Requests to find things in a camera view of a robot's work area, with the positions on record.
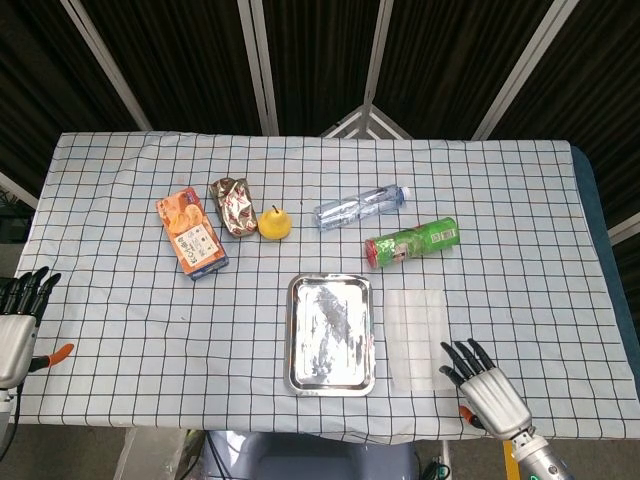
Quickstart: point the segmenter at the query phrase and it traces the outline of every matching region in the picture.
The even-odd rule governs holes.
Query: snack box
[[[229,264],[229,258],[193,188],[185,188],[158,200],[156,208],[178,261],[192,280]]]

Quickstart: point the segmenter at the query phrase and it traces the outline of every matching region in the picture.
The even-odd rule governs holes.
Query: white tablecloth with grid
[[[282,242],[233,239],[207,185],[246,177],[256,210],[293,218]],[[397,183],[396,214],[320,233],[313,207]],[[193,186],[228,267],[187,278],[156,200]],[[444,216],[462,244],[371,271],[369,237]],[[369,141],[177,133],[60,138],[19,270],[63,274],[36,354],[73,357],[30,375],[23,418],[42,423],[310,432],[401,442],[481,432],[455,390],[394,391],[384,289],[443,289],[452,339],[473,336],[513,380],[543,435],[637,437],[640,405],[588,232],[569,145],[551,141]],[[366,275],[374,288],[376,385],[365,398],[297,398],[285,387],[289,281]]]

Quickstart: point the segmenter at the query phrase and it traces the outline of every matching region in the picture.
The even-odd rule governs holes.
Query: robotic arm
[[[464,343],[454,342],[464,359],[450,345],[441,343],[460,373],[448,366],[440,367],[440,372],[465,395],[475,413],[469,418],[472,425],[499,440],[511,440],[513,458],[539,480],[574,480],[547,441],[535,435],[531,411],[509,379],[478,342],[472,338],[468,342],[473,352]]]
[[[48,267],[33,274],[28,272],[0,289],[0,444],[11,416],[14,395],[9,391],[14,388],[17,390],[17,425],[20,394],[27,374],[61,362],[73,350],[73,345],[67,344],[53,355],[32,358],[49,295],[60,280],[58,273],[40,286],[48,272]],[[4,449],[0,448],[0,461],[8,448],[9,444]]]

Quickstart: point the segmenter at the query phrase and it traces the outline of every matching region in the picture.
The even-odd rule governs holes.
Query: black curtain
[[[0,170],[39,196],[65,131],[136,125],[60,5],[0,1]]]
[[[362,105],[372,0],[264,0],[281,135],[320,135]]]
[[[416,138],[475,132],[550,0],[396,0],[374,104]]]
[[[580,2],[492,133],[569,140],[607,225],[640,211],[640,2]]]
[[[84,6],[154,129],[260,135],[235,0]]]
[[[640,235],[636,234],[613,247],[613,254],[640,338]]]

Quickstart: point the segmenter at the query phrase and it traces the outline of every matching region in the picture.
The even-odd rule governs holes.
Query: stainless steel tray
[[[363,396],[375,382],[369,281],[302,274],[289,284],[285,383],[298,395]]]

